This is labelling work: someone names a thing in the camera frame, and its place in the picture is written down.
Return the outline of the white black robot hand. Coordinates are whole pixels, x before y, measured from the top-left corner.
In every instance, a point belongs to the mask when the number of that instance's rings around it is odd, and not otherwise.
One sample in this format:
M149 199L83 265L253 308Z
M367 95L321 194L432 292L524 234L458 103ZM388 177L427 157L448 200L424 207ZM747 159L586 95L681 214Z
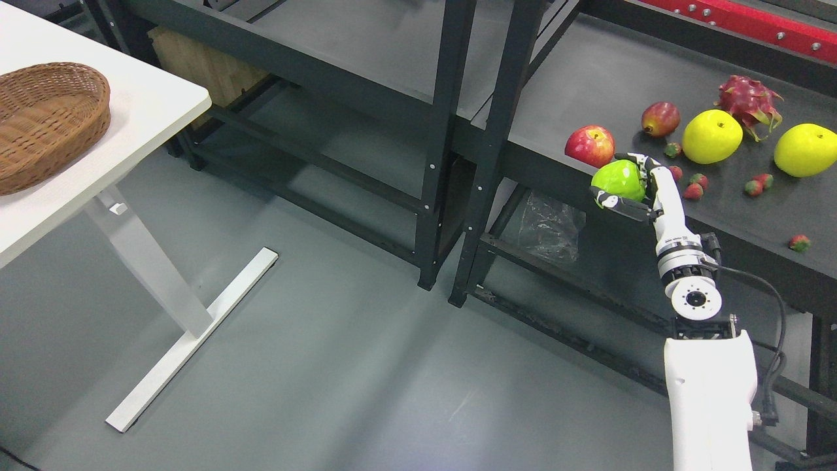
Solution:
M646 206L620 207L607 211L613 211L630 220L652 224L659 245L675 239L698 239L698 236L687 228L681 196L669 169L654 158L641 153L616 153L615 160L618 159L628 159L640 167L646 185Z

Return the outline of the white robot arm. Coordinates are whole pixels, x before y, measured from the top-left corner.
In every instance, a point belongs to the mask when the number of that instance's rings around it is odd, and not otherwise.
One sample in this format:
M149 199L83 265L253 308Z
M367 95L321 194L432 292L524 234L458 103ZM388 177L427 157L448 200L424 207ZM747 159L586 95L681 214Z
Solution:
M675 311L664 343L673 468L750 470L757 372L749 334L721 314L723 297L698 236L668 234L657 256Z

